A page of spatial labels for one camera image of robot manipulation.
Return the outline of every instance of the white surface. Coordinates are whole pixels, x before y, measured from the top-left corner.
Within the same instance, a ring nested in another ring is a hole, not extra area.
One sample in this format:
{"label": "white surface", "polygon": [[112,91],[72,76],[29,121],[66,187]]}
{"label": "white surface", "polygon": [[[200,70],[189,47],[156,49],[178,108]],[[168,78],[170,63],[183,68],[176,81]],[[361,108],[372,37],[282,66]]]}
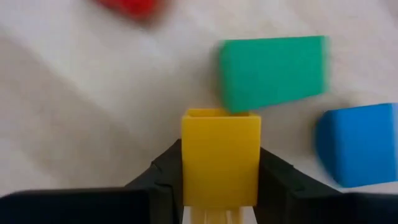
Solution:
{"label": "white surface", "polygon": [[330,36],[330,92],[259,112],[262,146],[322,182],[317,116],[398,101],[394,0],[169,1],[150,27],[89,0],[0,2],[0,193],[133,179],[180,136],[187,108],[219,105],[222,39]]}

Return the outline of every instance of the toy block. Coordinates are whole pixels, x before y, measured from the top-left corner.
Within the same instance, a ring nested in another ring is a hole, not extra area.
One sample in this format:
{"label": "toy block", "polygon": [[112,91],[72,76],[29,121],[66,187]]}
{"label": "toy block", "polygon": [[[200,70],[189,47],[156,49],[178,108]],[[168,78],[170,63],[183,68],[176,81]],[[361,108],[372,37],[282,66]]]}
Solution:
{"label": "toy block", "polygon": [[257,203],[261,117],[188,110],[182,119],[183,201],[198,208]]}
{"label": "toy block", "polygon": [[315,128],[326,171],[343,187],[397,179],[394,104],[327,111]]}
{"label": "toy block", "polygon": [[221,92],[231,113],[323,93],[324,36],[226,40],[220,49]]}

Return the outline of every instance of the blue block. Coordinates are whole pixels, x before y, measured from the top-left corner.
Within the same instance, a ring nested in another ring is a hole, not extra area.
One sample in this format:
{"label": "blue block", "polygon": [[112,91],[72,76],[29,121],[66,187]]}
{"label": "blue block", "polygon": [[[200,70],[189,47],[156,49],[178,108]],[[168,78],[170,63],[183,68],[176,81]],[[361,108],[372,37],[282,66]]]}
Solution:
{"label": "blue block", "polygon": [[343,187],[397,180],[395,104],[327,111],[315,128],[326,171]]}

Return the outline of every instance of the green foam block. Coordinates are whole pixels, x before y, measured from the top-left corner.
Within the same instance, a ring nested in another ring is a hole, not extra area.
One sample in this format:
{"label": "green foam block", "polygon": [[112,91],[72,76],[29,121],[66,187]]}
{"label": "green foam block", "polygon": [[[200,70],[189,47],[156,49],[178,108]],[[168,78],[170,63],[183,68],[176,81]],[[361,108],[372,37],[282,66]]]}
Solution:
{"label": "green foam block", "polygon": [[226,40],[224,106],[232,113],[299,100],[326,89],[327,37]]}

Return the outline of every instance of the yellow rectangular block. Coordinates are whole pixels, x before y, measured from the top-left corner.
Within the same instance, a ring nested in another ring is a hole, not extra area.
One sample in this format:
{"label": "yellow rectangular block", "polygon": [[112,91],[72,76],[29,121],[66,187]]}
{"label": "yellow rectangular block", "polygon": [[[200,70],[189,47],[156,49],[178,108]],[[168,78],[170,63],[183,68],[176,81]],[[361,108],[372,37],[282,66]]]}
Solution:
{"label": "yellow rectangular block", "polygon": [[184,205],[256,205],[260,135],[260,116],[188,110],[182,119]]}

